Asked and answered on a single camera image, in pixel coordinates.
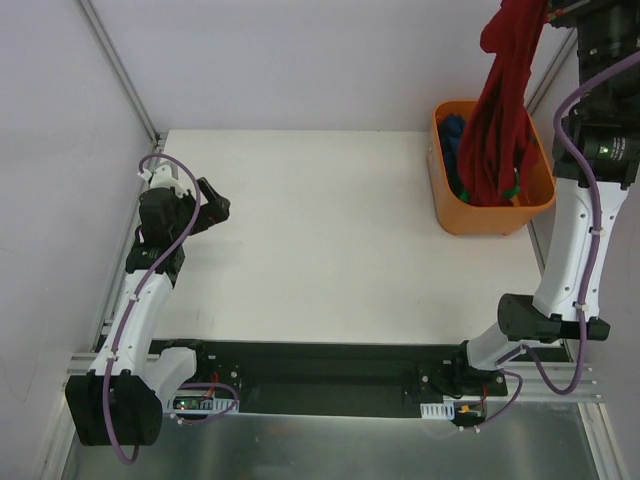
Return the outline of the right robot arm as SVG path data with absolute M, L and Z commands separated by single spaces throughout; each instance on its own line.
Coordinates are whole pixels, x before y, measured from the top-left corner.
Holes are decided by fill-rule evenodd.
M 505 294 L 497 321 L 465 345 L 467 360 L 450 369 L 452 387 L 473 394 L 495 371 L 535 346 L 577 343 L 582 377 L 588 341 L 607 339 L 600 319 L 600 278 L 609 236 L 639 170 L 639 4 L 553 1 L 550 22 L 577 34 L 579 85 L 553 116 L 555 220 L 541 282 L 533 295 Z

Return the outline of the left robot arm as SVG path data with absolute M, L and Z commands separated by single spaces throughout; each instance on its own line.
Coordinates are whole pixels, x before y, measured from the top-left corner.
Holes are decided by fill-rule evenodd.
M 148 446 L 158 438 L 170 400 L 184 383 L 204 387 L 210 363 L 188 346 L 170 346 L 153 364 L 147 355 L 160 313 L 185 260 L 185 239 L 226 221 L 230 201 L 208 180 L 199 198 L 155 186 L 140 196 L 140 224 L 125 264 L 125 287 L 98 355 L 84 375 L 69 378 L 65 397 L 85 446 Z

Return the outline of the red t-shirt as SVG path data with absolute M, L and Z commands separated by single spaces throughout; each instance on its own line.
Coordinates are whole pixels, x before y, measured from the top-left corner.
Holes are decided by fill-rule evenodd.
M 546 18 L 545 1 L 506 0 L 480 36 L 481 49 L 495 58 L 466 123 L 457 168 L 469 196 L 485 204 L 533 160 L 524 94 Z

